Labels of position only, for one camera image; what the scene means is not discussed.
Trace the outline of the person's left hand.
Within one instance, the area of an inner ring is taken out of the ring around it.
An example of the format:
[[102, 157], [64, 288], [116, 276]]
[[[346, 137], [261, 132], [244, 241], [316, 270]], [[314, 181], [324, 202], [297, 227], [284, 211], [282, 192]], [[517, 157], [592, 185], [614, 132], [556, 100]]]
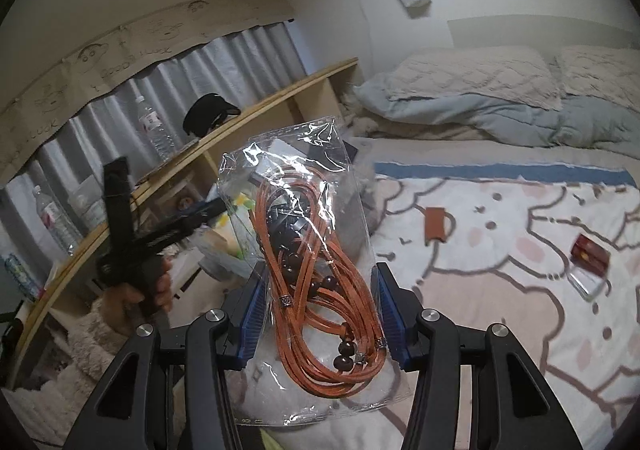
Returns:
[[[171, 292], [171, 262], [163, 259], [164, 274], [156, 281], [154, 303], [166, 313], [172, 309], [174, 294]], [[134, 309], [144, 300], [144, 295], [128, 283], [107, 288], [102, 295], [100, 316], [114, 332], [130, 336], [134, 334], [138, 322], [134, 320]]]

